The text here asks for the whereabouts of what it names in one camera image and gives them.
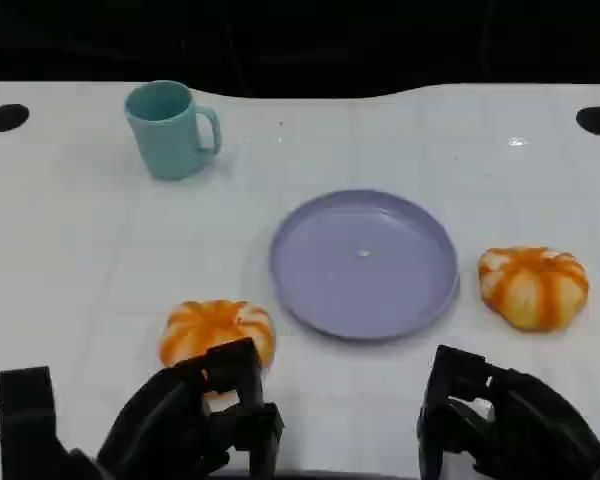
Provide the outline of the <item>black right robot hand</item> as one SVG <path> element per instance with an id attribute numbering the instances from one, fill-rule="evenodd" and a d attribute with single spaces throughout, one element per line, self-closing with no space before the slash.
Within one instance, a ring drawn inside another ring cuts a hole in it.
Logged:
<path id="1" fill-rule="evenodd" d="M 437 479 L 446 452 L 468 453 L 491 479 L 593 479 L 600 440 L 577 409 L 538 378 L 441 345 L 417 423 L 419 470 Z"/>

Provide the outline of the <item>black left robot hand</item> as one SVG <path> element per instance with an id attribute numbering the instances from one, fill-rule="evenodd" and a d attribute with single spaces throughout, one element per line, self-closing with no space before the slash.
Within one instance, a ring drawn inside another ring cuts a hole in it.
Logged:
<path id="1" fill-rule="evenodd" d="M 97 464 L 113 479 L 206 479 L 247 452 L 248 476 L 271 479 L 284 423 L 263 399 L 250 338 L 208 350 L 153 375 L 125 404 Z"/>

